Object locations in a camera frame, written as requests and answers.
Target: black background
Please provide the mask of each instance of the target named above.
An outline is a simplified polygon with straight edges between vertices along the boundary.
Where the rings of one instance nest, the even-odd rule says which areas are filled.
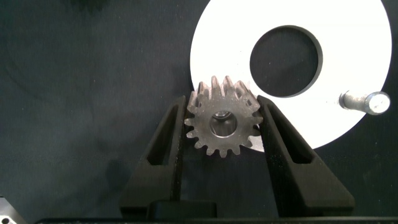
[[[0,1],[0,194],[28,222],[120,217],[121,190],[163,113],[192,90],[190,46],[207,2]],[[391,108],[316,149],[354,195],[354,215],[398,215],[398,1],[383,3]],[[270,41],[294,54],[300,40],[287,40]],[[308,76],[305,64],[277,66],[265,69]],[[221,217],[276,216],[262,154],[251,163],[194,155],[183,198],[212,198]]]

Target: white ring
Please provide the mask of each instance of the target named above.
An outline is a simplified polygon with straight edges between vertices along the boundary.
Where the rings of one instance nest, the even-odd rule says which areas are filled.
[[[301,27],[320,44],[322,69],[304,92],[279,98],[263,92],[250,72],[257,41],[281,26]],[[193,37],[193,86],[229,75],[255,95],[272,100],[312,148],[349,131],[363,112],[345,110],[339,97],[348,90],[380,91],[391,59],[391,32],[380,0],[212,0]]]

